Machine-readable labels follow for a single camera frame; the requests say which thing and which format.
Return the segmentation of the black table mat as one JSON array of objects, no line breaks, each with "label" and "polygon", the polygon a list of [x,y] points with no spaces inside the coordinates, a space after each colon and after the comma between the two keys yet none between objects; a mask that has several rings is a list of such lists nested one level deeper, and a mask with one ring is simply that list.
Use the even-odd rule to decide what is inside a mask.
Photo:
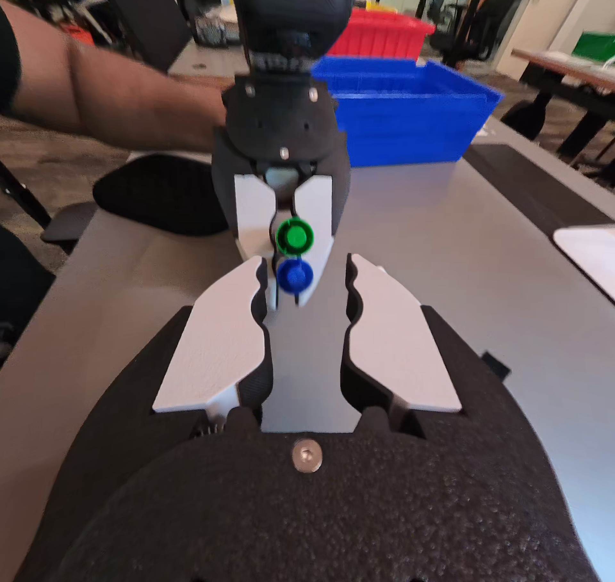
[{"label": "black table mat", "polygon": [[472,145],[463,158],[550,240],[560,229],[614,224],[611,217],[511,146]]}]

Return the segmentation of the person's left forearm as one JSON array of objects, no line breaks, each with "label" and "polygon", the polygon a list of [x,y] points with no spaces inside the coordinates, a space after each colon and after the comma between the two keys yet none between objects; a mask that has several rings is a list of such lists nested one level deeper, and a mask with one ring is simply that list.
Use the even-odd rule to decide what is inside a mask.
[{"label": "person's left forearm", "polygon": [[1,115],[128,150],[201,153],[211,152],[226,121],[219,89],[81,44],[6,1]]}]

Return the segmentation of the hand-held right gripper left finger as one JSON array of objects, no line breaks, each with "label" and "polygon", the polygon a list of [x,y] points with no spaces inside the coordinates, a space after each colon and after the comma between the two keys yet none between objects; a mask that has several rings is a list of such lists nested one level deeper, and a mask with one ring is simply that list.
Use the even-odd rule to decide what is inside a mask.
[{"label": "hand-held right gripper left finger", "polygon": [[257,409],[273,389],[264,325],[267,265],[252,257],[194,303],[152,404],[155,412]]}]

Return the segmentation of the white metal stand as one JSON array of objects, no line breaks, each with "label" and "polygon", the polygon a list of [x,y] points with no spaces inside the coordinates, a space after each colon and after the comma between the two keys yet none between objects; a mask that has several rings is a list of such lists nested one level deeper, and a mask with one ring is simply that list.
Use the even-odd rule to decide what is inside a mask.
[{"label": "white metal stand", "polygon": [[611,301],[614,301],[614,224],[557,229],[555,246]]}]

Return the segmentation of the red plastic bin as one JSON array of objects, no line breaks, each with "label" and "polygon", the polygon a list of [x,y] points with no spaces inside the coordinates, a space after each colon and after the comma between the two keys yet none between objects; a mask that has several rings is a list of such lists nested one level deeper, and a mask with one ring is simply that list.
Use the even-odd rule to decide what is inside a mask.
[{"label": "red plastic bin", "polygon": [[353,8],[348,25],[327,55],[416,61],[433,33],[433,24],[415,17]]}]

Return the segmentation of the blue plastic bin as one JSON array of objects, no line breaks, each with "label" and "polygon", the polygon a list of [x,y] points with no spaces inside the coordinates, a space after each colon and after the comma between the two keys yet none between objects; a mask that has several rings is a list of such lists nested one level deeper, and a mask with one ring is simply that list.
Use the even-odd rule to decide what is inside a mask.
[{"label": "blue plastic bin", "polygon": [[338,102],[353,168],[457,162],[503,99],[434,61],[326,56],[312,76]]}]

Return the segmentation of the black mesh chair pad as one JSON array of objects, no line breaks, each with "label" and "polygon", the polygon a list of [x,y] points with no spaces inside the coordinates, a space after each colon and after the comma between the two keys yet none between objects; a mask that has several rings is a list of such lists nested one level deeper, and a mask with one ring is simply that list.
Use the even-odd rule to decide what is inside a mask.
[{"label": "black mesh chair pad", "polygon": [[211,177],[211,164],[170,154],[126,163],[93,186],[98,207],[119,217],[187,237],[228,229]]}]

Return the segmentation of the green plastic bin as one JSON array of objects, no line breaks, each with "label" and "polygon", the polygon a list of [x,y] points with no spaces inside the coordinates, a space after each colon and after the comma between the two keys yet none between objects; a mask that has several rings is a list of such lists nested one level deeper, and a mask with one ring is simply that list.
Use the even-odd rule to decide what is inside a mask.
[{"label": "green plastic bin", "polygon": [[614,33],[582,32],[571,57],[575,64],[597,64],[603,69],[614,70]]}]

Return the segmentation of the wooden desk with black legs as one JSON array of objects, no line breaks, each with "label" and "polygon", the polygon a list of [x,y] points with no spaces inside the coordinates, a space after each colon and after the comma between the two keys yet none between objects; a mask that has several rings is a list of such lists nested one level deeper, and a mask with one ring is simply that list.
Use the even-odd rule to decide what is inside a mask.
[{"label": "wooden desk with black legs", "polygon": [[514,48],[512,56],[528,63],[519,81],[536,89],[537,95],[533,101],[513,105],[501,122],[535,140],[553,97],[579,107],[585,111],[584,117],[557,149],[558,156],[575,162],[607,122],[614,121],[614,76],[596,64],[582,66],[580,60],[567,55],[560,58],[555,53]]}]

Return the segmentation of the black panel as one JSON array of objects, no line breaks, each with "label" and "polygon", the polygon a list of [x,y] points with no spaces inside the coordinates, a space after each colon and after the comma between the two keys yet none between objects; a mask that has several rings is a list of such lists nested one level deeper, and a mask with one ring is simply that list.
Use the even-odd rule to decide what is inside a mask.
[{"label": "black panel", "polygon": [[133,50],[167,73],[192,39],[176,0],[108,0]]}]

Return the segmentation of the green dry-erase marker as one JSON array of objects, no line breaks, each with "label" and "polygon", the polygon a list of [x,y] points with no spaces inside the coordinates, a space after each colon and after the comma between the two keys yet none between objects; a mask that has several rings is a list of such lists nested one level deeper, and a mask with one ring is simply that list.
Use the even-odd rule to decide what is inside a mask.
[{"label": "green dry-erase marker", "polygon": [[275,243],[281,255],[300,257],[314,244],[314,231],[302,218],[294,216],[284,220],[275,233]]}]

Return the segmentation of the black chair frame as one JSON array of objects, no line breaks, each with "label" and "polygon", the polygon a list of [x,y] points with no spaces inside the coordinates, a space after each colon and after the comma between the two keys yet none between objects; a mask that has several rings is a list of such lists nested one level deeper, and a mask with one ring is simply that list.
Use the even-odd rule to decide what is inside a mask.
[{"label": "black chair frame", "polygon": [[70,204],[50,216],[35,195],[1,162],[1,190],[42,228],[41,240],[70,255],[97,210],[95,202]]}]

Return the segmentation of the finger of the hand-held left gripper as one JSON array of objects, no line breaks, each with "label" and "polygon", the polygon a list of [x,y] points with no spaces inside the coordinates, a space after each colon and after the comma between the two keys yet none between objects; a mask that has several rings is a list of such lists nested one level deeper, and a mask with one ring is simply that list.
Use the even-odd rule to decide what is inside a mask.
[{"label": "finger of the hand-held left gripper", "polygon": [[237,248],[243,260],[260,256],[267,263],[267,308],[278,308],[278,287],[273,270],[275,249],[271,240],[271,225],[277,213],[273,188],[254,174],[234,177],[237,219]]},{"label": "finger of the hand-held left gripper", "polygon": [[293,212],[306,221],[314,233],[311,249],[302,256],[312,269],[313,279],[310,286],[298,294],[299,307],[305,306],[316,290],[333,248],[332,190],[330,176],[316,175],[303,182],[293,196]]}]

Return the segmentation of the blue dry-erase marker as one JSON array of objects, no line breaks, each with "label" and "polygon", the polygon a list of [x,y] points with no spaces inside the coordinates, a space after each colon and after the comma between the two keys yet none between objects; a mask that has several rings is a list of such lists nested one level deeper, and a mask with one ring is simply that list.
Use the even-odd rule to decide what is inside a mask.
[{"label": "blue dry-erase marker", "polygon": [[285,293],[299,296],[313,282],[312,267],[300,258],[288,258],[280,262],[275,273],[278,287]]}]

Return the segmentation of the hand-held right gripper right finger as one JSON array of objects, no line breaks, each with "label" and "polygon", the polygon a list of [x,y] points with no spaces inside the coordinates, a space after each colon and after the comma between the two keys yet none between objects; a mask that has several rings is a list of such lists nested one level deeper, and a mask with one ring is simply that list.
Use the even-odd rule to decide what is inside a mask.
[{"label": "hand-held right gripper right finger", "polygon": [[461,402],[427,323],[424,306],[382,267],[349,254],[349,326],[341,391],[358,411],[459,412]]}]

